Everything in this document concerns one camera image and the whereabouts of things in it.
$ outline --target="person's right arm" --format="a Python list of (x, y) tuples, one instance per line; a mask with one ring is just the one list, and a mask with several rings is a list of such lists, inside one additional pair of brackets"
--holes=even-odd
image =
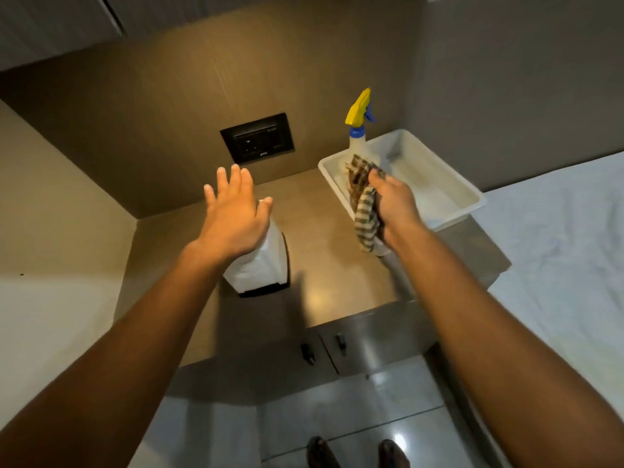
[(410, 188), (371, 172), (384, 240), (399, 256), (442, 347), (518, 467), (624, 466), (624, 424), (516, 320), (421, 222)]

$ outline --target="spray bottle head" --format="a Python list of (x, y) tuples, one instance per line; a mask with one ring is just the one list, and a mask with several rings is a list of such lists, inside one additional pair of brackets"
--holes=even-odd
[(349, 135), (351, 135), (352, 138), (361, 138), (364, 136), (363, 124), (365, 118), (370, 122), (375, 121), (370, 112), (370, 95), (370, 88), (365, 88), (356, 102), (349, 109), (345, 124), (351, 125)]

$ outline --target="wooden countertop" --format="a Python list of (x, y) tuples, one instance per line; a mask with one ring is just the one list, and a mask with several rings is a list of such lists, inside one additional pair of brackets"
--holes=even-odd
[[(258, 185), (256, 196), (274, 198), (273, 218), (286, 237), (290, 255), (291, 286), (266, 296), (240, 298), (222, 279), (200, 316), (181, 366), (217, 354), (251, 351), (397, 300), (390, 273), (375, 256), (360, 251), (351, 219), (318, 170)], [(115, 319), (199, 235), (204, 217), (205, 205), (196, 203), (138, 222)], [(472, 261), (477, 268), (485, 262), (488, 272), (509, 267), (471, 219), (440, 234), (450, 236), (451, 248), (464, 261), (475, 254)], [(473, 271), (480, 270), (467, 264)]]

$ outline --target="yellow spray nozzle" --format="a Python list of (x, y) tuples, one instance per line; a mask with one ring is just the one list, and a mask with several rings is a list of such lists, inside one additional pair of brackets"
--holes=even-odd
[(368, 107), (368, 104), (371, 102), (370, 95), (370, 88), (365, 88), (356, 102), (349, 109), (345, 124), (351, 125), (354, 128), (362, 126), (364, 123), (364, 115), (366, 114), (366, 107)]

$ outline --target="person's left hand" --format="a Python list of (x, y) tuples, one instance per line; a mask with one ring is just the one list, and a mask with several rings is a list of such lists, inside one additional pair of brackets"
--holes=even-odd
[(200, 252), (229, 265), (264, 240), (273, 198), (267, 197), (257, 204), (252, 175), (238, 164), (231, 167), (229, 182), (225, 169), (217, 169), (216, 184), (216, 196), (210, 185), (203, 187), (208, 208), (206, 221), (195, 243)]

